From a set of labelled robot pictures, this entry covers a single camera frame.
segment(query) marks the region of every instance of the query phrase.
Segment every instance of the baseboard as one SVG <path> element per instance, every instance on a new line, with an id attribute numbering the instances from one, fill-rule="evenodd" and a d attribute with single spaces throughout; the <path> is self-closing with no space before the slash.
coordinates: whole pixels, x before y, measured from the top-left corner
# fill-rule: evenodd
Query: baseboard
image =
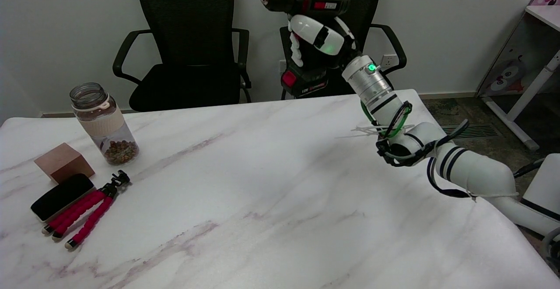
<path id="1" fill-rule="evenodd" d="M 121 109 L 121 111 L 123 114 L 136 113 L 136 111 L 132 109 Z M 74 113 L 44 113 L 41 115 L 42 119 L 68 119 L 70 117 L 74 117 Z"/>
<path id="2" fill-rule="evenodd" d="M 419 93 L 420 99 L 440 99 L 440 98 L 473 98 L 476 92 L 459 93 Z"/>

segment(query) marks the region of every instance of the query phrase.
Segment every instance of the white wall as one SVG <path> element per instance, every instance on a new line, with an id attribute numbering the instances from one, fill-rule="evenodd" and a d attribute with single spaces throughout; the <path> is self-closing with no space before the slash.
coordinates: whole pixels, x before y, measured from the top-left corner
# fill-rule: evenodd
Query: white wall
<path id="1" fill-rule="evenodd" d="M 473 92 L 529 0 L 380 0 L 374 22 L 391 25 L 408 66 L 391 75 L 398 88 L 421 93 Z M 102 84 L 121 107 L 135 85 L 112 74 L 126 34 L 147 28 L 138 0 L 0 0 L 6 71 L 43 112 L 68 112 L 68 92 L 87 81 Z M 259 0 L 235 0 L 234 27 L 251 32 L 248 73 L 256 101 L 280 98 L 278 28 L 283 14 Z M 366 53 L 392 52 L 370 31 Z M 136 40 L 124 70 L 142 78 L 158 63 L 154 40 Z"/>
<path id="2" fill-rule="evenodd" d="M 0 63 L 0 126 L 12 117 L 39 117 L 41 112 L 35 102 L 8 74 Z"/>

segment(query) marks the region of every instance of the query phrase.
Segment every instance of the floor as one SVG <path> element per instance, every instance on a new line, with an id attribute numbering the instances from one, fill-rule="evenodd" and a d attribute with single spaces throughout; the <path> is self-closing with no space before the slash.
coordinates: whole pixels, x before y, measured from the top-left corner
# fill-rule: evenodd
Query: floor
<path id="1" fill-rule="evenodd" d="M 516 102 L 518 96 L 506 95 L 493 100 L 505 111 Z M 549 153 L 560 152 L 560 97 L 558 95 L 538 95 L 516 123 L 540 145 L 531 152 L 500 121 L 496 115 L 477 98 L 432 99 L 424 100 L 426 107 L 440 125 L 457 125 L 464 119 L 470 123 L 491 123 L 503 137 L 489 140 L 456 140 L 456 144 L 466 149 L 487 155 L 508 165 L 512 171 L 520 169 L 533 161 L 546 157 Z M 516 179 L 516 187 L 522 196 L 531 183 L 536 171 Z M 528 231 L 521 230 L 528 241 L 538 249 L 540 239 Z"/>

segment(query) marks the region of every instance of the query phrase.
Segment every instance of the red tripod leg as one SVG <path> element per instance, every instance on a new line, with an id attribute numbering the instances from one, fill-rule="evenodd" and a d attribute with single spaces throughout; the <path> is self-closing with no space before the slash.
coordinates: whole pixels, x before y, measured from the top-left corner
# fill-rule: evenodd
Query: red tripod leg
<path id="1" fill-rule="evenodd" d="M 66 232 L 66 230 L 68 230 L 72 223 L 78 220 L 80 216 L 88 211 L 88 209 L 96 205 L 96 203 L 102 201 L 102 199 L 104 199 L 105 197 L 105 194 L 101 191 L 95 191 L 94 193 L 88 195 L 88 197 L 90 198 L 85 203 L 77 207 L 76 211 L 66 217 L 66 219 L 64 219 L 64 221 L 62 221 L 62 223 L 54 230 L 54 233 L 52 234 L 52 239 L 54 241 L 62 239 L 64 233 Z"/>
<path id="2" fill-rule="evenodd" d="M 68 218 L 72 213 L 76 211 L 80 206 L 84 205 L 89 199 L 92 197 L 92 194 L 95 192 L 92 191 L 91 193 L 82 197 L 79 201 L 77 201 L 74 205 L 70 206 L 70 208 L 66 209 L 62 212 L 58 217 L 54 218 L 48 225 L 45 225 L 42 228 L 42 233 L 44 235 L 48 235 L 54 231 L 54 229 L 58 228 L 58 226 L 64 221 L 64 219 Z"/>
<path id="3" fill-rule="evenodd" d="M 100 217 L 102 217 L 102 215 L 111 206 L 112 201 L 112 197 L 105 197 L 103 203 L 90 215 L 86 224 L 82 227 L 82 229 L 80 229 L 78 234 L 74 235 L 70 241 L 66 242 L 64 247 L 72 249 L 82 243 L 82 241 L 90 234 L 91 230 L 94 229 L 95 224 L 99 221 Z"/>

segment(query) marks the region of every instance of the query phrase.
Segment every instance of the glass jar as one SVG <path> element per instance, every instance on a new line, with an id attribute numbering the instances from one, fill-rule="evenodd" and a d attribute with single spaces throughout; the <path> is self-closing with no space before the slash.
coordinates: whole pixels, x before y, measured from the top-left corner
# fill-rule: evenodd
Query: glass jar
<path id="1" fill-rule="evenodd" d="M 70 91 L 74 115 L 111 165 L 122 165 L 139 150 L 115 100 L 97 83 L 84 83 Z"/>

